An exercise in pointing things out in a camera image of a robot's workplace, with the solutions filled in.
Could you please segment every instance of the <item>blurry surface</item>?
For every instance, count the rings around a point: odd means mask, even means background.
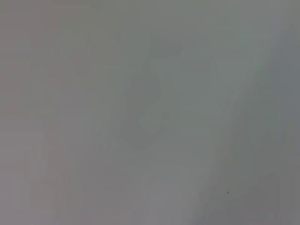
[[[297,7],[0,3],[0,221],[297,224]]]

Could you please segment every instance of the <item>white wall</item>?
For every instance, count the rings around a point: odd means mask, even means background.
[[[1,222],[289,217],[299,44],[289,3],[1,2]]]

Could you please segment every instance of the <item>gray wall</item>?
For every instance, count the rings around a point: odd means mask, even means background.
[[[1,223],[293,224],[297,9],[2,1]]]

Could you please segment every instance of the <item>gray background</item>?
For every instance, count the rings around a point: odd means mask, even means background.
[[[1,223],[297,224],[298,11],[2,1]]]

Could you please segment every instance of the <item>light gray surface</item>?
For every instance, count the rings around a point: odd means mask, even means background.
[[[297,224],[297,6],[2,1],[1,224]]]

